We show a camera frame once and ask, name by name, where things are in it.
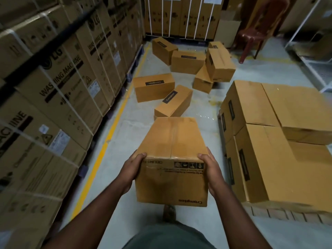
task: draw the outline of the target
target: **red chair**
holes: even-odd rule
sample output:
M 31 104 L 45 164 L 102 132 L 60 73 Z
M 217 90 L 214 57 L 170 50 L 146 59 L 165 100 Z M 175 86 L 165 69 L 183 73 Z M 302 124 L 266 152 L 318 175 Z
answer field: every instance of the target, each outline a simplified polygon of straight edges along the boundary
M 243 39 L 247 42 L 239 60 L 240 64 L 243 64 L 243 61 L 248 56 L 254 43 L 259 42 L 258 49 L 254 56 L 254 59 L 256 59 L 264 40 L 267 38 L 269 29 L 274 25 L 280 15 L 286 11 L 288 5 L 289 0 L 268 0 L 259 8 L 250 27 L 238 32 L 236 41 Z

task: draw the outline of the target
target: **gray floor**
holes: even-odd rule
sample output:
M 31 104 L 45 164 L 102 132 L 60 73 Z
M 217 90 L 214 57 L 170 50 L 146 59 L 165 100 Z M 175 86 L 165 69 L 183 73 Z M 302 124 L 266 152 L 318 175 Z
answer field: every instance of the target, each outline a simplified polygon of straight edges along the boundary
M 138 77 L 170 72 L 169 67 L 152 54 L 150 43 L 145 45 L 145 49 L 147 50 L 146 59 L 142 63 L 142 68 L 138 68 L 140 69 L 140 72 L 137 73 Z M 179 49 L 205 50 L 204 47 L 185 45 L 179 45 Z M 259 56 L 260 58 L 257 60 L 248 58 L 242 65 L 238 63 L 235 57 L 233 60 L 236 63 L 237 70 L 233 78 L 313 87 L 313 84 L 301 71 L 301 68 L 291 62 L 278 39 L 272 38 L 269 40 Z M 192 87 L 194 75 L 172 74 L 176 85 L 182 84 Z M 222 158 L 222 143 L 217 112 L 229 86 L 230 84 L 228 83 L 219 83 L 209 95 L 194 90 L 191 104 L 183 114 L 184 117 L 196 118 L 205 144 L 209 146 L 216 157 L 226 179 L 228 178 L 228 172 Z M 106 123 L 92 156 L 91 164 L 89 164 L 88 175 L 80 185 L 63 225 L 70 220 L 76 201 L 80 197 L 85 182 L 88 181 L 99 151 L 105 142 L 110 127 L 114 123 L 115 115 L 119 111 L 122 101 L 117 104 L 114 117 Z M 135 93 L 131 90 L 127 105 L 123 110 L 112 139 L 108 142 L 105 156 L 85 198 L 83 207 L 89 204 L 118 175 L 123 162 L 140 145 L 153 123 L 153 109 L 159 103 L 159 100 L 137 103 Z M 162 205 L 138 203 L 136 201 L 135 185 L 133 184 L 130 191 L 120 199 L 99 248 L 121 248 L 143 226 L 160 221 L 162 210 Z M 208 206 L 206 208 L 177 206 L 176 210 L 178 221 L 201 231 L 216 248 L 228 248 L 217 207 L 211 195 L 208 197 Z M 331 226 L 281 221 L 271 218 L 253 217 L 253 220 L 273 248 L 331 248 Z

